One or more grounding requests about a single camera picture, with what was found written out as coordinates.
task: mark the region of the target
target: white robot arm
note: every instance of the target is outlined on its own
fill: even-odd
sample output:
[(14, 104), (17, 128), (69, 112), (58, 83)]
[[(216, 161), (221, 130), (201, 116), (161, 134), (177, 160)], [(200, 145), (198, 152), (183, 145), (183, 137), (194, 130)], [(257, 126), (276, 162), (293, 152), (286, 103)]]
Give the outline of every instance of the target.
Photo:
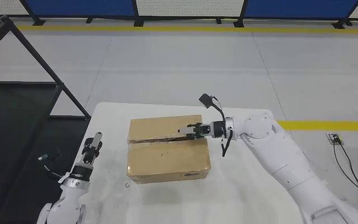
[(86, 139), (81, 161), (58, 181), (63, 191), (60, 199), (42, 208), (36, 224), (83, 224), (86, 206), (79, 205), (78, 199), (88, 193), (93, 163), (102, 147), (101, 138), (102, 133), (98, 132), (94, 138)]
[(296, 202), (307, 224), (358, 223), (358, 211), (339, 200), (313, 172), (300, 147), (269, 114), (252, 114), (245, 121), (225, 118), (211, 96), (199, 99), (207, 108), (215, 107), (223, 116), (219, 122), (193, 124), (178, 130), (189, 139), (212, 136), (222, 143), (223, 156), (230, 140), (241, 139), (263, 168), (274, 177)]

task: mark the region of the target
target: floor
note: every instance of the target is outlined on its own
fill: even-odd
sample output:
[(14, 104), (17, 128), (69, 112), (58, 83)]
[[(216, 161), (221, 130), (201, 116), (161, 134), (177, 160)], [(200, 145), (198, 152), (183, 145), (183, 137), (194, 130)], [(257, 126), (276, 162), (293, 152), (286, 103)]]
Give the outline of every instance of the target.
[[(23, 33), (90, 114), (103, 101), (199, 106), (207, 92), (223, 107), (270, 109), (277, 120), (358, 120), (357, 34)], [(11, 34), (0, 52), (0, 81), (51, 81)], [(81, 112), (61, 96), (53, 114)], [(358, 189), (325, 131), (291, 134), (318, 175), (358, 208)], [(357, 133), (339, 134), (358, 172)], [(348, 170), (340, 151), (338, 159)]]

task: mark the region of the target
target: cable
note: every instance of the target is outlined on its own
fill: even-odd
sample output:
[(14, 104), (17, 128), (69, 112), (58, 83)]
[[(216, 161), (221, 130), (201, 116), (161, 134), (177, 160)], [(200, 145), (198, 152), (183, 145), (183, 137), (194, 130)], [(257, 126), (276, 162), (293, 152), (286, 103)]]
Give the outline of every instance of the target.
[(229, 136), (229, 138), (228, 138), (228, 141), (226, 142), (225, 148), (224, 148), (224, 144), (222, 144), (223, 157), (225, 157), (226, 151), (227, 151), (228, 148), (229, 148), (230, 141), (231, 141), (233, 135), (234, 135), (234, 132), (233, 132), (232, 130), (230, 130), (230, 136)]
[(45, 167), (45, 169), (46, 169), (48, 172), (52, 173), (53, 175), (58, 176), (59, 178), (62, 178), (61, 175), (59, 175), (59, 174), (57, 174), (57, 173), (55, 173), (55, 172), (52, 172), (46, 165), (44, 165), (44, 167)]
[(342, 147), (343, 152), (345, 152), (345, 154), (346, 154), (346, 157), (347, 157), (348, 162), (349, 162), (349, 167), (350, 167), (350, 169), (351, 169), (351, 171), (352, 171), (352, 174), (353, 174), (353, 176), (354, 176), (354, 179), (356, 179), (356, 181), (357, 181), (357, 183), (358, 183), (357, 176), (356, 176), (356, 174), (355, 174), (354, 171), (353, 171), (352, 162), (351, 162), (351, 160), (350, 160), (350, 158), (349, 158), (349, 156), (348, 156), (348, 154), (347, 154), (345, 148), (343, 147), (343, 145), (342, 145), (341, 143), (339, 143), (339, 144), (340, 144), (340, 146)]
[[(333, 142), (333, 151), (334, 151), (334, 153), (335, 153), (335, 158), (336, 158), (337, 164), (338, 164), (338, 166), (340, 167), (340, 169), (342, 170), (343, 174), (349, 179), (350, 182), (352, 182), (352, 184), (354, 184), (354, 186), (356, 186), (356, 187), (358, 188), (358, 185), (357, 185), (356, 183), (354, 183), (354, 182), (348, 177), (348, 175), (344, 172), (344, 170), (342, 169), (340, 163), (338, 162), (337, 155), (336, 155), (335, 142)], [(346, 154), (346, 156), (347, 156), (348, 161), (349, 161), (349, 163), (350, 163), (350, 165), (351, 165), (351, 161), (350, 161), (350, 159), (349, 159), (349, 157), (348, 157), (347, 154)]]
[(214, 104), (212, 104), (213, 108), (215, 108), (221, 115), (222, 115), (222, 118), (223, 118), (223, 124), (224, 124), (224, 128), (223, 128), (223, 132), (224, 132), (224, 137), (226, 138), (226, 120), (225, 120), (225, 115), (224, 115), (224, 112), (223, 112), (223, 109), (222, 109), (222, 105), (221, 103), (219, 102), (219, 100), (215, 97), (215, 96), (211, 96), (211, 98), (214, 98), (220, 105), (220, 108)]

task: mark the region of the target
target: yellow tape stripe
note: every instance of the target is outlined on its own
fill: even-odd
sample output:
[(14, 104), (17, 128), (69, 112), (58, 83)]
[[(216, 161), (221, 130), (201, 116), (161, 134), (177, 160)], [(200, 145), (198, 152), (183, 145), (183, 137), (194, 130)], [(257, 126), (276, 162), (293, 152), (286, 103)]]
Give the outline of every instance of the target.
[(318, 120), (280, 121), (285, 130), (350, 130), (358, 131), (358, 122), (327, 122)]
[(285, 32), (309, 34), (358, 34), (358, 29), (300, 29), (274, 27), (192, 27), (192, 26), (18, 26), (21, 30), (48, 30), (48, 31), (154, 31), (154, 32)]

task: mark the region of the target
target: box lid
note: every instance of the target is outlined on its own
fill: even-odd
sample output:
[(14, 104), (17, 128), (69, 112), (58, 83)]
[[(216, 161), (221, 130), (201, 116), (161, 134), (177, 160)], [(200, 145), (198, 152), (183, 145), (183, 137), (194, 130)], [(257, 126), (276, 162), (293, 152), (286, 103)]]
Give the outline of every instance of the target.
[(129, 144), (128, 176), (210, 170), (206, 139)]
[(188, 124), (202, 123), (201, 115), (144, 118), (130, 121), (128, 143), (150, 142), (161, 139), (185, 137), (178, 130)]

